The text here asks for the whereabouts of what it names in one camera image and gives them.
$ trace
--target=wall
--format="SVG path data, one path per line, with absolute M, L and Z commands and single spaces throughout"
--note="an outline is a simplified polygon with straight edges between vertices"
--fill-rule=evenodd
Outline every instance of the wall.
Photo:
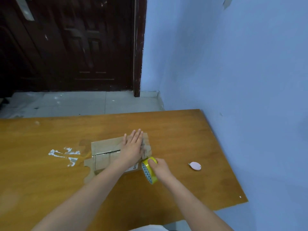
M 203 110 L 249 200 L 234 229 L 308 230 L 308 0 L 223 1 L 148 0 L 141 90 Z

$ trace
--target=floor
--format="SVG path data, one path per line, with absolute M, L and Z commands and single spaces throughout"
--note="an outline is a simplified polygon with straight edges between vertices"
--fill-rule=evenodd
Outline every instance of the floor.
M 158 92 L 16 92 L 3 104 L 0 118 L 61 117 L 163 111 Z

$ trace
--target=person's left arm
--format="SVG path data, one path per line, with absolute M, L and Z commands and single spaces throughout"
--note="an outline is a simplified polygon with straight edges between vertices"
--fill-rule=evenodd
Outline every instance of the person's left arm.
M 141 158 L 142 137 L 140 129 L 128 138 L 125 134 L 118 159 L 43 218 L 33 230 L 85 230 L 121 175 Z

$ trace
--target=white oval object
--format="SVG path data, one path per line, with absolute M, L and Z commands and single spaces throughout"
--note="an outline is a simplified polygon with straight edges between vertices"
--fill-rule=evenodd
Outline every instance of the white oval object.
M 194 170 L 200 170 L 201 169 L 201 165 L 197 162 L 192 162 L 189 164 Z

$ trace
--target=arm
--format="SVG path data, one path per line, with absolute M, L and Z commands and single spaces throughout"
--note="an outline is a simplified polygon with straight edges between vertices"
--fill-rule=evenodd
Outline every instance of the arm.
M 149 160 L 157 178 L 171 192 L 192 231 L 233 231 L 222 219 L 198 200 L 183 184 L 173 176 L 163 159 L 158 164 Z
M 142 137 L 140 129 L 127 140 L 125 134 L 118 159 L 48 214 L 33 231 L 85 230 L 121 175 L 141 158 Z

